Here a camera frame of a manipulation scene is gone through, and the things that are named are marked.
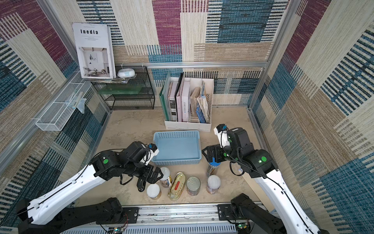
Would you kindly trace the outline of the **light blue plastic basket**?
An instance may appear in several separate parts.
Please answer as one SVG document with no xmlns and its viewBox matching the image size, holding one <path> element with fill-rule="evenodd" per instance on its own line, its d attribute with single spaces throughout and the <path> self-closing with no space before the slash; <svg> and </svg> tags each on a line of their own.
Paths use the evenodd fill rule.
<svg viewBox="0 0 374 234">
<path fill-rule="evenodd" d="M 152 162 L 158 166 L 198 164 L 202 158 L 197 130 L 156 132 L 153 142 L 159 153 Z"/>
</svg>

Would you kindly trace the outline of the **silver top dark can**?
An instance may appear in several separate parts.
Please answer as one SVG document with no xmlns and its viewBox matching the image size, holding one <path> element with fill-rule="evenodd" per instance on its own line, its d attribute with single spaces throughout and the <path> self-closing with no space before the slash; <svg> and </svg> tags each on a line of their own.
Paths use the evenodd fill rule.
<svg viewBox="0 0 374 234">
<path fill-rule="evenodd" d="M 196 176 L 190 176 L 187 180 L 187 192 L 190 196 L 196 196 L 200 192 L 201 181 Z"/>
</svg>

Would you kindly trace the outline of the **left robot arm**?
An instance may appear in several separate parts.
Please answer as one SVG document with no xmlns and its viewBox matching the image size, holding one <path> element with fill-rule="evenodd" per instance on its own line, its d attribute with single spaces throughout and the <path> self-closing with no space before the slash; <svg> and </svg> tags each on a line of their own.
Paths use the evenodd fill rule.
<svg viewBox="0 0 374 234">
<path fill-rule="evenodd" d="M 70 208 L 69 204 L 91 189 L 113 177 L 137 177 L 139 190 L 146 183 L 155 184 L 163 177 L 159 167 L 150 165 L 159 149 L 153 143 L 134 141 L 123 150 L 106 150 L 96 154 L 76 175 L 50 192 L 33 200 L 17 204 L 20 234 L 60 234 L 83 224 L 119 224 L 127 222 L 117 198 L 104 202 Z"/>
</svg>

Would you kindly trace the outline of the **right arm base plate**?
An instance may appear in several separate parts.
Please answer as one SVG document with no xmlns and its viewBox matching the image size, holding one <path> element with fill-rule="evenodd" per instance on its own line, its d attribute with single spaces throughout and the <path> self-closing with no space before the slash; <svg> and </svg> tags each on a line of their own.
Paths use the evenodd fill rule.
<svg viewBox="0 0 374 234">
<path fill-rule="evenodd" d="M 230 204 L 218 204 L 217 205 L 218 217 L 220 221 L 228 221 L 231 222 L 242 220 L 237 213 L 232 210 Z"/>
</svg>

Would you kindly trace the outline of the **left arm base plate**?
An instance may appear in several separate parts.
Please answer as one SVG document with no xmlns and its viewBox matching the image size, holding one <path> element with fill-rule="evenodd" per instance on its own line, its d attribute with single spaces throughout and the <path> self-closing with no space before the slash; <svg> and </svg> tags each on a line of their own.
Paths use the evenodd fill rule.
<svg viewBox="0 0 374 234">
<path fill-rule="evenodd" d="M 118 224 L 135 224 L 138 219 L 139 207 L 123 207 Z"/>
</svg>

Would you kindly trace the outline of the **white lid can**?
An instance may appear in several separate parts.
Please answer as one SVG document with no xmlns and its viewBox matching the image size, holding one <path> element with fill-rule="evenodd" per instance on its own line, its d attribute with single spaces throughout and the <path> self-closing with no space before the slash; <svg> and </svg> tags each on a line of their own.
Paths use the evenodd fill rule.
<svg viewBox="0 0 374 234">
<path fill-rule="evenodd" d="M 170 170 L 169 170 L 169 168 L 167 168 L 167 167 L 161 167 L 160 169 L 161 169 L 161 172 L 163 174 L 163 177 L 159 180 L 160 184 L 164 188 L 171 187 L 171 185 L 172 185 L 172 179 L 171 179 L 171 176 L 170 176 Z"/>
<path fill-rule="evenodd" d="M 207 179 L 206 190 L 209 194 L 214 195 L 221 187 L 221 179 L 217 175 L 210 175 Z"/>
<path fill-rule="evenodd" d="M 161 189 L 158 184 L 150 184 L 147 188 L 147 196 L 150 199 L 157 200 L 161 197 Z"/>
</svg>

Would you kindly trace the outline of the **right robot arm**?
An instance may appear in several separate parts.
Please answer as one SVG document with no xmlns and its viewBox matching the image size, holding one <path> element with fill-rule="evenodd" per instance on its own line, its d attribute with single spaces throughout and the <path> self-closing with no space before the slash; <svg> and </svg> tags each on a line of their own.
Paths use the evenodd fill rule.
<svg viewBox="0 0 374 234">
<path fill-rule="evenodd" d="M 254 149 L 245 129 L 229 129 L 225 124 L 219 124 L 214 133 L 219 144 L 202 150 L 207 162 L 238 164 L 242 170 L 240 175 L 248 174 L 254 179 L 278 213 L 274 216 L 241 193 L 231 200 L 229 208 L 221 211 L 228 222 L 250 220 L 268 234 L 328 233 L 308 217 L 287 187 L 273 157 L 266 150 Z"/>
</svg>

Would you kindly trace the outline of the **gold oval sardine tin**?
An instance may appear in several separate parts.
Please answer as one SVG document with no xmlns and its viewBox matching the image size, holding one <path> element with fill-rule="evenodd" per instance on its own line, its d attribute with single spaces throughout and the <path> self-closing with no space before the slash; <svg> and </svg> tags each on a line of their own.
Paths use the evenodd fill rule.
<svg viewBox="0 0 374 234">
<path fill-rule="evenodd" d="M 168 197 L 170 200 L 176 201 L 181 197 L 185 187 L 185 183 L 185 174 L 182 172 L 177 173 L 176 177 L 174 178 L 173 184 L 168 191 Z"/>
</svg>

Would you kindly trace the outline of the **blue lid clear canister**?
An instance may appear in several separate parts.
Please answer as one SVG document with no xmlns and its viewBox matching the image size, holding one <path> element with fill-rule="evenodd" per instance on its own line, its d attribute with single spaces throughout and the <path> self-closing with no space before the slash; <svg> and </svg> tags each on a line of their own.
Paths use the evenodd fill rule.
<svg viewBox="0 0 374 234">
<path fill-rule="evenodd" d="M 206 171 L 206 176 L 210 177 L 211 175 L 216 175 L 220 165 L 221 165 L 221 163 L 217 162 L 216 159 L 213 158 L 212 162 L 209 162 L 209 164 L 208 164 L 207 171 Z"/>
</svg>

